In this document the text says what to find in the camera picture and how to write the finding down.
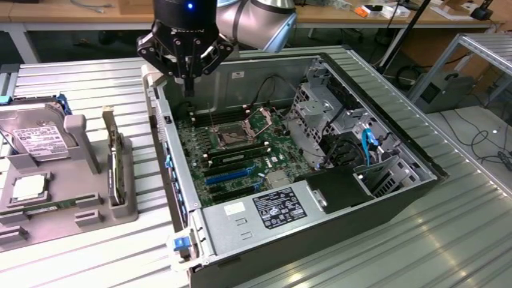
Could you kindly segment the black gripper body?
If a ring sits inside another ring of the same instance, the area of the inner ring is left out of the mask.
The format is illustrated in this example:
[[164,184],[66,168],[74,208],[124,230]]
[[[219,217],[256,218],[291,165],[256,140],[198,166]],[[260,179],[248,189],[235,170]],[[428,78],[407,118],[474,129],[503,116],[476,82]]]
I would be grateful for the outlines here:
[[152,33],[156,41],[175,57],[176,76],[200,76],[203,54],[219,37],[216,1],[154,1]]

